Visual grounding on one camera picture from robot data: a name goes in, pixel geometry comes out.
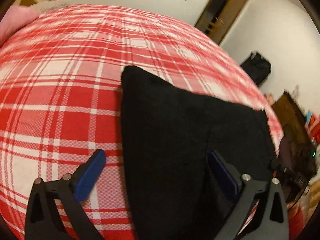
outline bed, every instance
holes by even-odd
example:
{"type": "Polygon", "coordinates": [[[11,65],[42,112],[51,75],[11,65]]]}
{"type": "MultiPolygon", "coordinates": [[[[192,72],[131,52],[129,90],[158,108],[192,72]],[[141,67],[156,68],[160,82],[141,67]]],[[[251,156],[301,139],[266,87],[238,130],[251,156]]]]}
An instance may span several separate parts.
{"type": "Polygon", "coordinates": [[[100,148],[107,163],[82,207],[105,239],[135,239],[120,133],[126,65],[194,93],[265,109],[278,150],[282,128],[264,95],[193,26],[119,6],[51,11],[0,48],[0,213],[18,238],[34,179],[60,179],[100,148]]]}

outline blue rubber tip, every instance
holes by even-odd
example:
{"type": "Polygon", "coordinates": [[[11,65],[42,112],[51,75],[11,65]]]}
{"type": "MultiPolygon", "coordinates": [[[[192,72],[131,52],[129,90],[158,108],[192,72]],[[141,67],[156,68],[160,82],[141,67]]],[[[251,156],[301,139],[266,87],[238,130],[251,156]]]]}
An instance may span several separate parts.
{"type": "Polygon", "coordinates": [[[75,185],[74,196],[78,203],[88,198],[106,164],[106,160],[107,158],[104,151],[100,150],[75,185]]]}

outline red plaid bedsheet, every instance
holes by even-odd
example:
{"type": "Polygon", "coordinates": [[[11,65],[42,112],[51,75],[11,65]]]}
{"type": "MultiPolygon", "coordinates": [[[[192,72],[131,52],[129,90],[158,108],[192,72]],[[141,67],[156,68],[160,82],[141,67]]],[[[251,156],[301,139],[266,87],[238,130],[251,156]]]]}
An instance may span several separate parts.
{"type": "Polygon", "coordinates": [[[0,212],[20,239],[34,179],[60,179],[96,148],[107,164],[83,208],[106,239],[134,239],[120,135],[126,65],[195,93],[265,109],[278,149],[283,132],[263,95],[191,25],[118,6],[49,12],[0,48],[0,212]]]}

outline doorway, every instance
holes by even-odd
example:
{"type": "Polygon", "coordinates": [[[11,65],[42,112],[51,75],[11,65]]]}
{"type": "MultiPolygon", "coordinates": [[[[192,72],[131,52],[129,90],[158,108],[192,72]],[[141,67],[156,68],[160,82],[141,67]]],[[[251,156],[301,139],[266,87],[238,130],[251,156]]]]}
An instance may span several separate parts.
{"type": "Polygon", "coordinates": [[[247,0],[209,0],[195,27],[220,44],[247,0]]]}

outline mattress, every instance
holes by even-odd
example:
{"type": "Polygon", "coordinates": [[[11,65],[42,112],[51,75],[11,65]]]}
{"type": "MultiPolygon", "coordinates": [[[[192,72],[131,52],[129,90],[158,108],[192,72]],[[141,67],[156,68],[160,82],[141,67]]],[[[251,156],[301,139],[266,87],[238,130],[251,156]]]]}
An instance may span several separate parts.
{"type": "Polygon", "coordinates": [[[0,213],[18,238],[24,237],[35,178],[73,173],[100,148],[107,163],[82,207],[105,239],[135,239],[120,126],[120,76],[126,65],[194,93],[265,109],[278,150],[282,128],[263,94],[193,26],[119,6],[51,11],[0,48],[0,213]]]}

